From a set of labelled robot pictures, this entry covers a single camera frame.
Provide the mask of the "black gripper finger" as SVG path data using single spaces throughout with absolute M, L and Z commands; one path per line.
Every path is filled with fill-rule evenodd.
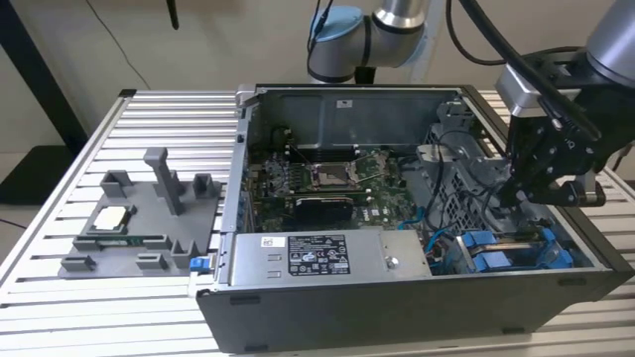
M 510 178 L 498 191 L 498 198 L 503 208 L 511 208 L 522 202 L 529 202 L 533 197 L 533 183 L 535 173 L 530 163 L 511 167 Z
M 561 207 L 602 207 L 606 194 L 595 173 L 579 175 L 562 184 L 554 181 L 537 191 L 537 203 Z

